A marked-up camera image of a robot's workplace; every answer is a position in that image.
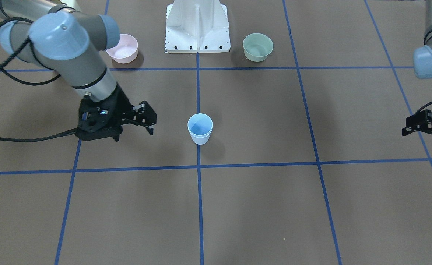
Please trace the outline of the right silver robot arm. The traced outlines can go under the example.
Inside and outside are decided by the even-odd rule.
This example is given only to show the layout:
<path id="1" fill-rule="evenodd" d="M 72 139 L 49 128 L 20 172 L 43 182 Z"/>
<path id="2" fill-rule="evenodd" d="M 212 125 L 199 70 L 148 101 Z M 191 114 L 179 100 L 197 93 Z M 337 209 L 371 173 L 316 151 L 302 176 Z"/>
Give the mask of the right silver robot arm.
<path id="1" fill-rule="evenodd" d="M 0 0 L 0 72 L 21 84 L 40 86 L 63 78 L 80 96 L 76 128 L 42 138 L 0 137 L 6 142 L 39 142 L 74 135 L 82 141 L 119 141 L 123 125 L 154 133 L 157 115 L 147 101 L 134 106 L 99 52 L 116 47 L 117 22 L 107 15 L 88 15 L 47 0 Z M 26 82 L 5 67 L 15 58 L 57 73 L 45 82 Z"/>

